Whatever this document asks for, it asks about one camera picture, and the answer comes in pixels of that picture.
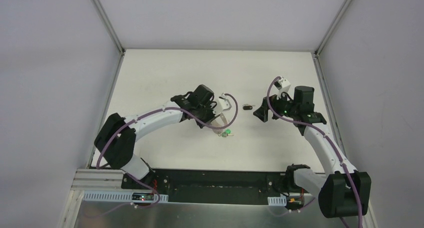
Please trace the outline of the key with black tag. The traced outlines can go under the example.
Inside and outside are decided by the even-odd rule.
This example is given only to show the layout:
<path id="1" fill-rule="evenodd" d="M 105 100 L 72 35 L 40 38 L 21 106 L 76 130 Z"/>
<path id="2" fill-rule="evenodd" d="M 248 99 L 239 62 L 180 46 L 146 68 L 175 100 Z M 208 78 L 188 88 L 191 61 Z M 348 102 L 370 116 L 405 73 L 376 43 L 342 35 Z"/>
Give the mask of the key with black tag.
<path id="1" fill-rule="evenodd" d="M 254 105 L 251 105 L 251 104 L 244 104 L 242 106 L 243 110 L 252 110 L 253 108 L 254 108 Z"/>

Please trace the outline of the keyring with coloured key tags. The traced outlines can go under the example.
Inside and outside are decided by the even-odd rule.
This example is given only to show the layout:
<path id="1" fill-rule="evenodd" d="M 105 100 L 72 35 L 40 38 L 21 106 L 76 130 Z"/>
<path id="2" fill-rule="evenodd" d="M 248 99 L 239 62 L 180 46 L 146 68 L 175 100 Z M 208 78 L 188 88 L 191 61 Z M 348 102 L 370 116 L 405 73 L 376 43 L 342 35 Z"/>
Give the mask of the keyring with coloured key tags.
<path id="1" fill-rule="evenodd" d="M 222 138 L 227 138 L 227 137 L 232 137 L 232 136 L 234 136 L 234 134 L 232 134 L 230 129 L 226 129 L 221 134 L 219 134 L 219 137 L 222 137 Z"/>

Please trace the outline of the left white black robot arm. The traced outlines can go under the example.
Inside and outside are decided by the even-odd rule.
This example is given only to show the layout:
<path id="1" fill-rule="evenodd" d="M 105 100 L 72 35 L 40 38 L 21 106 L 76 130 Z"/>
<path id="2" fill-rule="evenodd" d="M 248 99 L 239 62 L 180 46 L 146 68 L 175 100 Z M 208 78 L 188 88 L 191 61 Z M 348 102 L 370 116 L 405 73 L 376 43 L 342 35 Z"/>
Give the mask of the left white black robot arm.
<path id="1" fill-rule="evenodd" d="M 149 189 L 153 182 L 151 169 L 134 153 L 136 142 L 156 130 L 191 119 L 199 128 L 221 131 L 230 123 L 218 127 L 213 122 L 232 108 L 230 99 L 231 95 L 225 93 L 216 97 L 210 88 L 201 84 L 194 91 L 171 97 L 152 111 L 127 117 L 111 114 L 94 140 L 99 151 L 96 167 L 101 169 L 101 161 L 105 160 L 111 169 L 132 175 L 133 183 L 140 190 Z"/>

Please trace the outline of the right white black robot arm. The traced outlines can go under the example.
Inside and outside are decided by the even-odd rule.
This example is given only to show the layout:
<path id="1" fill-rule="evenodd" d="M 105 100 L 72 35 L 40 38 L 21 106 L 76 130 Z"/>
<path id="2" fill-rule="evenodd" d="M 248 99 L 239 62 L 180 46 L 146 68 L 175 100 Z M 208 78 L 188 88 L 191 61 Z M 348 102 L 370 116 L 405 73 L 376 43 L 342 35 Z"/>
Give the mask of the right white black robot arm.
<path id="1" fill-rule="evenodd" d="M 317 175 L 304 164 L 292 164 L 274 187 L 282 192 L 298 192 L 303 189 L 318 200 L 321 213 L 326 218 L 356 216 L 362 223 L 368 212 L 372 180 L 365 171 L 359 171 L 346 156 L 330 134 L 323 115 L 314 111 L 314 88 L 297 86 L 294 97 L 288 87 L 279 86 L 278 94 L 271 95 L 267 89 L 261 106 L 253 115 L 267 122 L 269 112 L 273 120 L 283 120 L 295 125 L 301 136 L 317 155 L 325 177 Z"/>

